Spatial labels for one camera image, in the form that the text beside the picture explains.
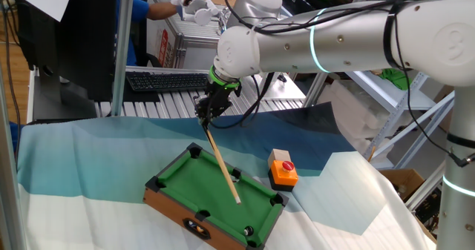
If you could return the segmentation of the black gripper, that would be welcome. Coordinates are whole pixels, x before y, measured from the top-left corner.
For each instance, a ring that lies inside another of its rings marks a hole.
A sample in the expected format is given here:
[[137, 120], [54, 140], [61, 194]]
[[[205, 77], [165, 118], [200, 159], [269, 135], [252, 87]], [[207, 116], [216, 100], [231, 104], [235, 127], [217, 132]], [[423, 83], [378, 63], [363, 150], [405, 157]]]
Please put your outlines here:
[[220, 116], [224, 111], [232, 106], [229, 96], [237, 91], [239, 87], [226, 87], [223, 85], [207, 85], [205, 94], [194, 98], [194, 112], [201, 126], [212, 126], [217, 128], [213, 119]]

